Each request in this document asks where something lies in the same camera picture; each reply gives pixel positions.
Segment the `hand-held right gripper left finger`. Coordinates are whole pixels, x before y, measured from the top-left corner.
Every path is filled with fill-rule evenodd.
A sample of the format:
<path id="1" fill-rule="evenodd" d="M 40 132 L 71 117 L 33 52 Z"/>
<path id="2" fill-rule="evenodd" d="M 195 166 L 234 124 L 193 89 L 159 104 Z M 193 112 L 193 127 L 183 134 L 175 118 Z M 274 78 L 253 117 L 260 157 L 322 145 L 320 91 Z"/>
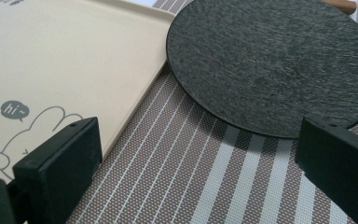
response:
<path id="1" fill-rule="evenodd" d="M 16 203 L 28 224 L 65 224 L 103 159 L 95 117 L 73 122 L 13 166 L 25 199 Z"/>

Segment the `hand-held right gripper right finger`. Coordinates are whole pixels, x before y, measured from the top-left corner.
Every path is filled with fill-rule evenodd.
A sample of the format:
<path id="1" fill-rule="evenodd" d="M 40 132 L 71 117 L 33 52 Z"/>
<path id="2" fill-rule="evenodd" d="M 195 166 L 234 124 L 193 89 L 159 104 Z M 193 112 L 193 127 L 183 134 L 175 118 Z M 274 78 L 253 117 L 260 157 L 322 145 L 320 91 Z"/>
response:
<path id="1" fill-rule="evenodd" d="M 358 224 L 358 135 L 304 118 L 295 162 L 306 178 Z"/>

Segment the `beige rectangular tray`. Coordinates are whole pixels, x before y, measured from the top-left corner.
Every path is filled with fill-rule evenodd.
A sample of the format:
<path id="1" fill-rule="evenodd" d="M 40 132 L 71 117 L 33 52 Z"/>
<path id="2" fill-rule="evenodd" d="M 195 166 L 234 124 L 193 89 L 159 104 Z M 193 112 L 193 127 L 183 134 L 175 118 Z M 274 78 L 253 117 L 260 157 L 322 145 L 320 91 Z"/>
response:
<path id="1" fill-rule="evenodd" d="M 166 62 L 172 13 L 126 0 L 0 0 L 0 178 L 62 128 L 108 153 Z"/>

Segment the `brown striped woven placemat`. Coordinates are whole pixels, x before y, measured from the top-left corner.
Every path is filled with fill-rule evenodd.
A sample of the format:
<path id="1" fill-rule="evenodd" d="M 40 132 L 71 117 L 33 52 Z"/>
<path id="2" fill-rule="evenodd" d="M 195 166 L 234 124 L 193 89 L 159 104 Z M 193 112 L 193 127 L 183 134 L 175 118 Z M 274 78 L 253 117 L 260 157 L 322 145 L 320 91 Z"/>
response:
<path id="1" fill-rule="evenodd" d="M 177 15 L 192 2 L 158 5 Z M 358 23 L 354 2 L 347 16 Z M 345 129 L 358 135 L 358 123 Z M 69 224 L 354 224 L 305 177 L 296 147 L 297 137 L 253 133 L 208 112 L 168 64 Z"/>

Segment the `round dark slate plate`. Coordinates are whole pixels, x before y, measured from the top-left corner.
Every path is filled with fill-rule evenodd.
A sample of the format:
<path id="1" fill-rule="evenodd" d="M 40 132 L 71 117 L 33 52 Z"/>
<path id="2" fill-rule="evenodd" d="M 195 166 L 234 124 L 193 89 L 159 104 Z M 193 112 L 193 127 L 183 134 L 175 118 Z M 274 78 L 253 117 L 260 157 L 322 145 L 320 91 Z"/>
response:
<path id="1" fill-rule="evenodd" d="M 303 118 L 358 123 L 358 23 L 322 0 L 193 0 L 166 50 L 189 96 L 240 129 L 296 138 Z"/>

